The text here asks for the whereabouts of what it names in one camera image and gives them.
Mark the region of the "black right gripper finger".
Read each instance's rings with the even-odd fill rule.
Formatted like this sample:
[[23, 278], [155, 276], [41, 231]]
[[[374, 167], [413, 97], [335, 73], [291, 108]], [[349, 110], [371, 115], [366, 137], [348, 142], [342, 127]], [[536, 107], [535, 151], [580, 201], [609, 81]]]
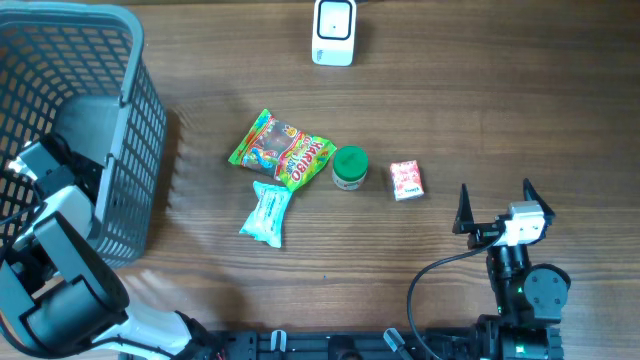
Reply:
[[470, 205], [469, 194], [466, 184], [461, 185], [459, 195], [459, 205], [452, 227], [454, 234], [471, 233], [474, 229], [474, 218]]
[[541, 207], [545, 219], [546, 225], [551, 225], [555, 219], [555, 212], [551, 207], [543, 200], [543, 198], [537, 193], [532, 183], [528, 178], [523, 180], [523, 195], [526, 201], [536, 201]]

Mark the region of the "small red carton box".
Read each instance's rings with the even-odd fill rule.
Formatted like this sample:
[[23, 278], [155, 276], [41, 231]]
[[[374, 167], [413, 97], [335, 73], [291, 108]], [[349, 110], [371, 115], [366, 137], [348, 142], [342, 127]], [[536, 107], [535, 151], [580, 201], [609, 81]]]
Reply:
[[416, 160], [390, 165], [393, 193], [396, 201], [418, 198], [424, 195], [420, 168]]

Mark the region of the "green lid jar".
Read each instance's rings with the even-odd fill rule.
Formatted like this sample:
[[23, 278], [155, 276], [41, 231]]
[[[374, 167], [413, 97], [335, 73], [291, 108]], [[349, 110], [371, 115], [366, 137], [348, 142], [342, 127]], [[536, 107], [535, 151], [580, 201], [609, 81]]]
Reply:
[[368, 166], [368, 155], [361, 147], [342, 147], [333, 159], [332, 180], [342, 190], [356, 190], [363, 184]]

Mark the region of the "teal tissue packet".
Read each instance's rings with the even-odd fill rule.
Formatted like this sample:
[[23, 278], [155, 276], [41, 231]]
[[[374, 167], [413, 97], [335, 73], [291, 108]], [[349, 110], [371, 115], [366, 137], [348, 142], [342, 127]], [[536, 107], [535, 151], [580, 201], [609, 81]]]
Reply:
[[253, 182], [258, 198], [255, 209], [240, 229], [240, 234], [253, 236], [273, 248], [282, 247], [282, 226], [292, 193], [284, 186]]

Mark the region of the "Haribo gummy candy bag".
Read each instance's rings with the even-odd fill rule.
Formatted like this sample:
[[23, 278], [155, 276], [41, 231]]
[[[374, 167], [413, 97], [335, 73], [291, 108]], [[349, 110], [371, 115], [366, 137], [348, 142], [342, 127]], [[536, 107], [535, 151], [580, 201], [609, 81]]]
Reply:
[[228, 161], [295, 192], [326, 166], [335, 151], [329, 139], [301, 131], [264, 109]]

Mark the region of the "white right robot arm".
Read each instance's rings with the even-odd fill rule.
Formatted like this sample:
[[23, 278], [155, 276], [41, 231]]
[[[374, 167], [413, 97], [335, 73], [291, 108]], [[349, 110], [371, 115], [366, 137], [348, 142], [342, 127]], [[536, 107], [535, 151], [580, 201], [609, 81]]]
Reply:
[[498, 314], [482, 315], [472, 327], [473, 359], [546, 359], [564, 357], [562, 309], [571, 286], [569, 275], [551, 264], [531, 263], [528, 248], [541, 242], [555, 212], [523, 181], [524, 199], [508, 205], [491, 223], [474, 220], [468, 190], [461, 187], [452, 232], [467, 234], [470, 250], [485, 252]]

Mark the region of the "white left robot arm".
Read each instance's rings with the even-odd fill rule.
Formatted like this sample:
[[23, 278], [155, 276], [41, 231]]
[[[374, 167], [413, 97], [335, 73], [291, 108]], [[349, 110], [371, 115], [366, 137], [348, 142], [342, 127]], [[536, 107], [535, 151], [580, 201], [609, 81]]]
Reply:
[[195, 319], [131, 301], [89, 245], [97, 167], [50, 134], [11, 159], [30, 205], [12, 210], [1, 245], [1, 333], [20, 352], [64, 359], [114, 350], [123, 359], [221, 359], [222, 345]]

